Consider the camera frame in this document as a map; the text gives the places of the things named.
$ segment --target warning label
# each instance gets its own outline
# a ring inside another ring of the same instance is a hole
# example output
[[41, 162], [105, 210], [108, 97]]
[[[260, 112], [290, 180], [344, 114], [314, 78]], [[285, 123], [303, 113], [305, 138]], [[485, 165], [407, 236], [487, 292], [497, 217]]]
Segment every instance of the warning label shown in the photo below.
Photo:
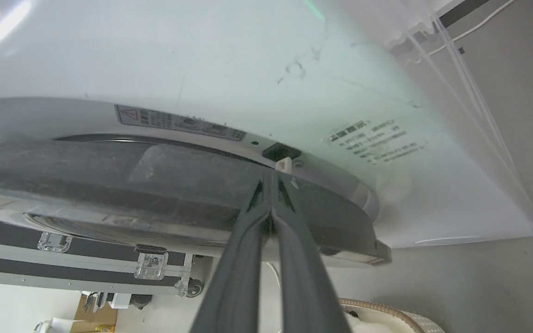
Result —
[[375, 123], [361, 120], [328, 137], [339, 146], [372, 165], [391, 163], [425, 149], [425, 142], [413, 140], [395, 120]]
[[167, 112], [124, 105], [117, 105], [116, 110], [119, 122], [125, 125], [188, 131], [234, 141], [241, 141], [246, 134], [244, 131], [235, 130], [227, 126], [205, 122], [196, 118], [177, 116]]

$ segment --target clear plastic latch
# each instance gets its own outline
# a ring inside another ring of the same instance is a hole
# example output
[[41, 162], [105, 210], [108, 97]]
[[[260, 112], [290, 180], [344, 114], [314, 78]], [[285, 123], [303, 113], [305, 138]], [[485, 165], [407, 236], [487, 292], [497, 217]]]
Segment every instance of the clear plastic latch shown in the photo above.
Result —
[[135, 278], [142, 280], [161, 280], [167, 263], [167, 253], [139, 253]]
[[38, 240], [37, 248], [40, 251], [65, 253], [71, 245], [72, 236], [64, 234], [53, 234], [52, 232], [43, 232]]

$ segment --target scratch marks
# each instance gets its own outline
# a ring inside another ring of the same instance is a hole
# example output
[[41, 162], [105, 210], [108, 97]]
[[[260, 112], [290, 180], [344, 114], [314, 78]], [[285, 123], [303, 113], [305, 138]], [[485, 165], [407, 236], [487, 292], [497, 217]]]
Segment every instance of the scratch marks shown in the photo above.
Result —
[[349, 46], [350, 47], [355, 47], [355, 46], [359, 46], [359, 45], [368, 45], [368, 44], [373, 44], [372, 42], [354, 42], [354, 43], [351, 43]]
[[320, 56], [322, 55], [322, 50], [324, 50], [324, 44], [326, 43], [326, 40], [320, 45], [320, 47], [314, 47], [310, 46], [311, 51], [311, 58], [315, 61], [320, 61]]
[[287, 74], [301, 78], [302, 80], [304, 80], [305, 78], [305, 68], [303, 67], [302, 63], [300, 63], [297, 59], [292, 61], [291, 63], [288, 63], [285, 67], [285, 71], [287, 72]]
[[180, 83], [180, 91], [178, 92], [178, 99], [176, 100], [176, 111], [178, 111], [178, 107], [180, 106], [180, 97], [182, 97], [182, 89], [184, 89], [184, 80], [186, 79], [186, 76], [182, 77], [182, 82]]
[[401, 103], [401, 104], [404, 104], [404, 105], [409, 105], [410, 107], [413, 107], [413, 108], [421, 108], [420, 105], [416, 104], [414, 101], [406, 101], [404, 99], [398, 99], [394, 96], [390, 96], [386, 93], [383, 93], [381, 91], [377, 91], [376, 89], [373, 89], [373, 88], [370, 88], [368, 86], [365, 86], [363, 84], [360, 84], [359, 82], [355, 82], [353, 80], [348, 80], [348, 79], [345, 79], [345, 78], [341, 78], [341, 77], [338, 77], [338, 76], [327, 76], [328, 78], [330, 78], [331, 80], [338, 80], [340, 82], [344, 82], [346, 84], [349, 84], [349, 85], [353, 85], [353, 86], [357, 86], [365, 91], [368, 91], [370, 93], [376, 93], [380, 96], [383, 96], [383, 97], [386, 97], [387, 99], [391, 99], [393, 101], [396, 101], [398, 103]]

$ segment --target cardboard box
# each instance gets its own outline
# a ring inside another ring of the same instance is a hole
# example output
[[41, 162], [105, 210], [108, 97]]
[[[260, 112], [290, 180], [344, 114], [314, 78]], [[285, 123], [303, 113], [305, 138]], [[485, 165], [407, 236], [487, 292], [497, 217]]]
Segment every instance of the cardboard box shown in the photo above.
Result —
[[99, 308], [96, 313], [93, 312], [93, 307], [86, 314], [83, 310], [85, 299], [80, 299], [80, 304], [75, 312], [75, 320], [71, 326], [71, 333], [97, 333], [100, 332], [101, 327], [114, 331], [114, 325], [117, 322], [117, 310], [111, 308], [106, 304], [103, 308]]

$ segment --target floor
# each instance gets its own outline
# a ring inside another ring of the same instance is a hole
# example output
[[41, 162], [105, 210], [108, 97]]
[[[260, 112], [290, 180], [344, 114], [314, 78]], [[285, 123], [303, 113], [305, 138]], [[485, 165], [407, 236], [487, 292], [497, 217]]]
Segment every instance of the floor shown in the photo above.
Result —
[[[505, 0], [490, 0], [448, 29], [476, 25]], [[457, 44], [533, 199], [533, 0], [518, 0]], [[338, 296], [391, 305], [448, 333], [533, 333], [533, 238], [399, 249], [379, 268], [329, 268]], [[279, 330], [279, 290], [263, 270], [260, 331]], [[201, 298], [156, 297], [121, 310], [120, 333], [187, 332]]]

